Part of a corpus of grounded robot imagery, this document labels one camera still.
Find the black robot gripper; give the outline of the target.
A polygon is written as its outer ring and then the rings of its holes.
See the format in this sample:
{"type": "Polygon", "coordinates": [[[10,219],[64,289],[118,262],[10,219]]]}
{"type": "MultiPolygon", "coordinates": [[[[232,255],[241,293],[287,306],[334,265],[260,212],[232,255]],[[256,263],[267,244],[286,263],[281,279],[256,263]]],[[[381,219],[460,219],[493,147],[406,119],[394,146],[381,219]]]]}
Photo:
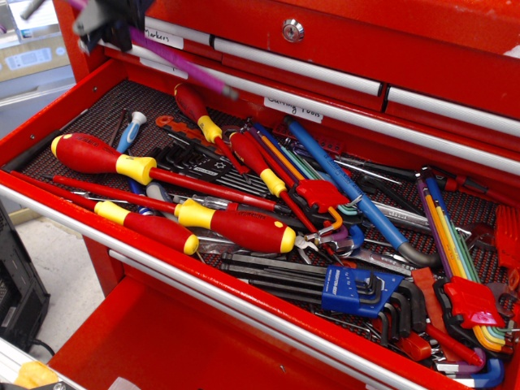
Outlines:
{"type": "Polygon", "coordinates": [[[102,39],[103,27],[112,26],[111,43],[122,51],[132,49],[132,38],[128,27],[143,30],[145,13],[154,0],[90,0],[75,1],[72,4],[80,10],[73,24],[73,32],[80,37],[79,47],[85,54],[90,54],[102,39]]]}

